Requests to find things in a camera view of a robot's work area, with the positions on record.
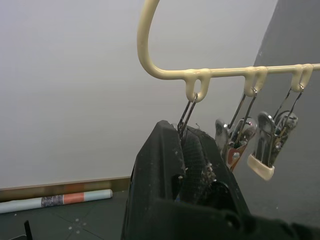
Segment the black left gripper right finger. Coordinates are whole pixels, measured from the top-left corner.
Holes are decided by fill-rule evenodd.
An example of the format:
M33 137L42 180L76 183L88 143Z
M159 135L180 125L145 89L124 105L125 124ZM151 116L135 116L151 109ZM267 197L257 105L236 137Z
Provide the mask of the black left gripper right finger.
M226 166L216 141L188 126L182 138L185 175L179 199L184 203L249 214L240 187Z

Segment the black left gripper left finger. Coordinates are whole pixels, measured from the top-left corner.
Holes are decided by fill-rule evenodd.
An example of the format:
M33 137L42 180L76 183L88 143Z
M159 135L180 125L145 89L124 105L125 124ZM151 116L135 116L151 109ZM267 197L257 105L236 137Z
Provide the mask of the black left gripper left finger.
M178 131L166 120L156 123L132 169L121 239L131 240L159 200L174 201L185 174Z

